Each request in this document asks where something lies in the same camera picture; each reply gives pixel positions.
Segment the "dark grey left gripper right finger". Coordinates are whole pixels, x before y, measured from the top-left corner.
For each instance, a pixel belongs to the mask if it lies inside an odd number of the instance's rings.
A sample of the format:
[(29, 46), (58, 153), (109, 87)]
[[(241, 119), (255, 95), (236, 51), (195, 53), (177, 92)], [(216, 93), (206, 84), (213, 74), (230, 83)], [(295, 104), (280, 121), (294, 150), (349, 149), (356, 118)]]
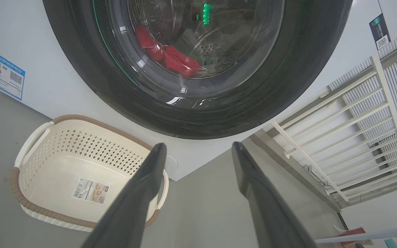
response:
[(260, 248), (315, 248), (314, 239), (241, 142), (232, 144), (238, 188), (248, 200)]

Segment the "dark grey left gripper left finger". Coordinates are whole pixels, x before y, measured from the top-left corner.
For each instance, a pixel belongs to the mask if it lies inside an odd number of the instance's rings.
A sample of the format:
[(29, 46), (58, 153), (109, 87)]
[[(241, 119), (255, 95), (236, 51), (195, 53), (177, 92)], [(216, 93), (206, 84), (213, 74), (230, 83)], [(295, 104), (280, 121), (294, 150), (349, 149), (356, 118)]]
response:
[(159, 208), (167, 197), (167, 147), (156, 144), (132, 179), (115, 198), (83, 243), (84, 248), (139, 248), (150, 202), (164, 186)]

